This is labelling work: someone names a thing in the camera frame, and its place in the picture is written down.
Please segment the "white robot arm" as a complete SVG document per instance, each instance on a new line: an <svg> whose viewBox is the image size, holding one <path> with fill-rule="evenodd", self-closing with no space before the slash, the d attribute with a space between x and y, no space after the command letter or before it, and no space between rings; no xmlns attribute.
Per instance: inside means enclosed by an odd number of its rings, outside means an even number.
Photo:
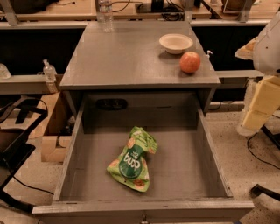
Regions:
<svg viewBox="0 0 280 224"><path fill-rule="evenodd" d="M254 69L263 74L257 83L247 86L244 109L237 132L253 136L280 107L280 12L263 28L256 38L238 49L234 55L252 60Z"/></svg>

